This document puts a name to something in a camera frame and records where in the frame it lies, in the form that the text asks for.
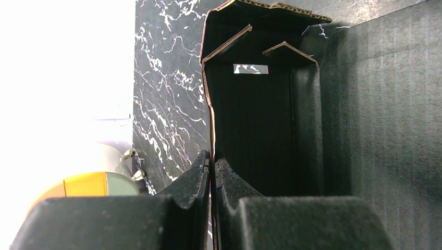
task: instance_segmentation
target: open box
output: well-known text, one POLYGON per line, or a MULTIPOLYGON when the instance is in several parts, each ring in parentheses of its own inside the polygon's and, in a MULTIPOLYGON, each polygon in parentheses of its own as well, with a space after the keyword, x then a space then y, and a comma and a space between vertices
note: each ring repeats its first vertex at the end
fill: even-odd
POLYGON ((296 49, 328 17, 276 3, 231 0, 208 12, 201 65, 212 165, 232 169, 266 196, 323 194, 319 67, 296 49), (237 74, 234 65, 265 65, 237 74))

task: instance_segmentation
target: rectangular hole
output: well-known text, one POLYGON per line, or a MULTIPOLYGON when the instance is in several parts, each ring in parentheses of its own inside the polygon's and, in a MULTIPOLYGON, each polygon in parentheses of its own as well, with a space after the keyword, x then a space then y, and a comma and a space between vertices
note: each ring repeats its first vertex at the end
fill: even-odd
POLYGON ((235 74, 268 74, 267 65, 234 64, 235 74))

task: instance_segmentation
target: black cardboard box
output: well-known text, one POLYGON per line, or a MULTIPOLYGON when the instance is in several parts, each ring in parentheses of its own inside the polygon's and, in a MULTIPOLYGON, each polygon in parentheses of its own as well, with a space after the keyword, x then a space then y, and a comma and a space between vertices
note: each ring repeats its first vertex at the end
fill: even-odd
POLYGON ((225 158, 263 195, 324 192, 319 67, 297 47, 308 26, 331 21, 249 0, 207 14, 201 65, 212 161, 225 158), (237 74, 234 64, 268 70, 237 74))

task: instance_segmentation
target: black marble surface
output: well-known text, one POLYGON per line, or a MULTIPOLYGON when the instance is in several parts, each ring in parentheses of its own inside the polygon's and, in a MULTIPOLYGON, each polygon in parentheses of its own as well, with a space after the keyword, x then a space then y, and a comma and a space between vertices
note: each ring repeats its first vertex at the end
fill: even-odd
MULTIPOLYGON (((333 19, 332 24, 305 31, 301 50, 321 66, 333 33, 422 0, 282 2, 333 19)), ((201 36, 207 11, 222 3, 223 0, 136 3, 133 144, 138 154, 134 165, 147 171, 146 188, 151 194, 164 189, 188 169, 200 150, 209 149, 209 115, 199 64, 201 36)), ((415 249, 401 246, 396 235, 395 232, 392 237, 397 248, 415 249)))

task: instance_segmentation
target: white background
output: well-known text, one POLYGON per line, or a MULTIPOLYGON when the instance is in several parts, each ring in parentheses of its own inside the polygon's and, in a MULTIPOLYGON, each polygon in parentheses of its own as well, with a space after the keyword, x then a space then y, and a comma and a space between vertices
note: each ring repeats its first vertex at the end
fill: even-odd
POLYGON ((93 157, 86 144, 130 146, 134 7, 0 1, 0 249, 49 184, 93 157))

